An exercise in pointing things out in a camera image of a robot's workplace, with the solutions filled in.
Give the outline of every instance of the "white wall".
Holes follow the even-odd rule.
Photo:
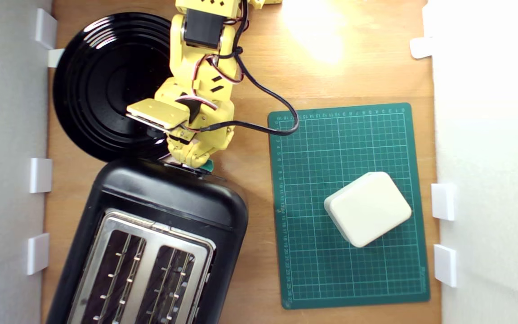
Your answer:
[[[44,196],[29,193],[29,159],[47,151],[47,51],[36,9],[0,0],[0,324],[40,322],[41,277],[26,275],[27,238],[43,230]]]
[[[438,181],[458,186],[444,324],[518,323],[518,1],[433,0]]]

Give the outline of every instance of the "black cable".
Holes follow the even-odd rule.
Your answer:
[[[261,131],[263,133],[268,133],[271,135],[279,135],[279,136],[291,135],[299,127],[299,115],[297,114],[297,111],[289,103],[289,101],[285,100],[285,98],[281,97],[279,94],[276,94],[275,92],[269,90],[268,88],[266,88],[265,86],[263,86],[262,84],[257,82],[257,80],[255,80],[255,78],[253,78],[253,76],[251,75],[249,70],[247,70],[247,68],[245,67],[245,64],[243,64],[243,60],[239,56],[241,53],[243,53],[243,48],[239,46],[239,39],[241,38],[241,35],[245,31],[246,26],[249,22],[249,3],[247,2],[247,0],[242,0],[242,7],[243,7],[243,17],[241,20],[241,24],[239,25],[239,28],[237,29],[237,32],[235,34],[232,53],[229,55],[219,55],[219,58],[220,59],[232,58],[232,57],[235,58],[237,64],[239,65],[239,68],[241,69],[241,71],[243,71],[243,74],[245,76],[247,76],[247,78],[249,78],[249,80],[251,81],[251,83],[254,86],[259,88],[259,90],[265,92],[269,96],[272,96],[273,98],[279,100],[282,104],[285,105],[285,107],[287,107],[287,109],[289,109],[289,111],[293,115],[293,119],[294,119],[293,127],[291,127],[288,130],[277,130],[277,129],[272,129],[269,127],[264,127],[264,126],[253,124],[253,123],[248,123],[246,121],[224,121],[222,123],[212,124],[212,125],[209,125],[208,127],[202,127],[200,129],[197,129],[194,131],[215,131],[217,129],[229,127],[229,126],[241,126],[241,127],[245,127],[248,129],[253,129],[255,131]]]

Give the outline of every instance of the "white box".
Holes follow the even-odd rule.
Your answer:
[[[345,240],[362,248],[411,217],[411,207],[385,172],[369,172],[325,199]]]

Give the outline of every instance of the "green cutting mat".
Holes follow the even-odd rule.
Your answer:
[[[302,110],[298,131],[271,136],[282,305],[287,309],[429,300],[425,232],[411,106]],[[289,112],[269,126],[288,129]],[[385,171],[411,219],[365,248],[343,239],[325,198],[369,171]]]

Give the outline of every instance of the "white square object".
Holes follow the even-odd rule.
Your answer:
[[[37,9],[37,23],[35,26],[35,40],[48,50],[55,49],[57,38],[57,20],[45,10]]]
[[[435,278],[450,287],[457,287],[457,258],[455,250],[435,244],[434,254]]]
[[[411,217],[411,207],[385,172],[368,172],[327,197],[325,210],[358,248]]]
[[[51,49],[47,52],[47,67],[48,68],[57,68],[59,64],[59,60],[61,59],[61,55],[65,49]]]
[[[431,207],[433,217],[442,220],[455,220],[455,185],[432,183]]]
[[[27,241],[27,275],[33,275],[49,266],[49,233]]]
[[[29,192],[48,193],[51,191],[53,177],[53,160],[50,158],[32,158]]]

